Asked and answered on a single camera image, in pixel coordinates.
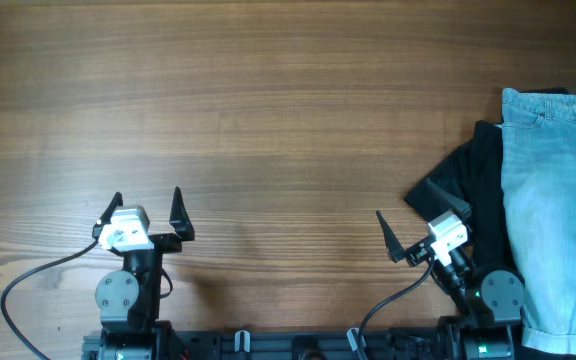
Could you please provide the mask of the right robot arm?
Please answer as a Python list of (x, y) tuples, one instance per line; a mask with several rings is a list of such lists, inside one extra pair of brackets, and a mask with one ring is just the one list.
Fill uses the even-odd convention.
[(376, 212), (391, 260), (408, 266), (428, 265), (412, 285), (388, 297), (367, 314), (358, 329), (357, 353), (368, 357), (363, 332), (368, 320), (386, 305), (419, 287), (431, 277), (459, 311), (443, 316), (432, 328), (389, 330), (385, 338), (389, 359), (513, 359), (512, 328), (521, 323), (524, 281), (503, 266), (477, 267), (465, 250), (472, 230), (472, 207), (427, 179), (425, 185), (446, 208), (427, 223), (428, 235), (405, 248), (380, 211)]

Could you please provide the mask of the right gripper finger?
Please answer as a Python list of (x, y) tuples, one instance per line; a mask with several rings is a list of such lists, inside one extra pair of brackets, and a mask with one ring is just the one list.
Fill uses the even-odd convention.
[(451, 210), (461, 220), (469, 220), (471, 218), (472, 207), (469, 203), (445, 191), (431, 179), (426, 179), (425, 184), (439, 205)]
[(385, 220), (380, 210), (376, 211), (380, 227), (384, 236), (384, 243), (388, 252), (388, 256), (393, 262), (399, 262), (405, 257), (405, 250), (401, 243), (394, 234), (392, 228)]

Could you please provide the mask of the light blue denim shorts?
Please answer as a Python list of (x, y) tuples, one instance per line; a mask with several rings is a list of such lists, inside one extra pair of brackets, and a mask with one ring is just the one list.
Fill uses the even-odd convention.
[(501, 187), (524, 346), (576, 355), (576, 95), (502, 93)]

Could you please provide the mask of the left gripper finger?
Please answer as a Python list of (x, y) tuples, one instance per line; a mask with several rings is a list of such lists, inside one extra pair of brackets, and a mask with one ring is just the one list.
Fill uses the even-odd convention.
[(195, 229), (185, 208), (182, 192), (179, 186), (176, 186), (174, 189), (169, 224), (173, 227), (175, 234), (182, 241), (195, 240)]
[(111, 217), (114, 211), (122, 205), (123, 205), (122, 194), (120, 192), (116, 192), (113, 198), (111, 199), (109, 205), (107, 206), (106, 210), (102, 213), (102, 215), (98, 218), (98, 220), (94, 224), (92, 228), (93, 238), (100, 237), (104, 226), (111, 223)]

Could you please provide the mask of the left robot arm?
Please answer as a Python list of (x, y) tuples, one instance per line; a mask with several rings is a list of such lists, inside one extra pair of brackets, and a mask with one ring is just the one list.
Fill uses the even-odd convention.
[(180, 188), (175, 188), (170, 233), (150, 234), (149, 217), (140, 205), (127, 206), (116, 193), (93, 226), (101, 247), (122, 258), (122, 268), (100, 280), (95, 301), (100, 309), (101, 334), (85, 341), (82, 357), (97, 360), (187, 359), (188, 350), (168, 321), (159, 319), (160, 302), (168, 295), (161, 282), (169, 280), (163, 256), (180, 253), (195, 239)]

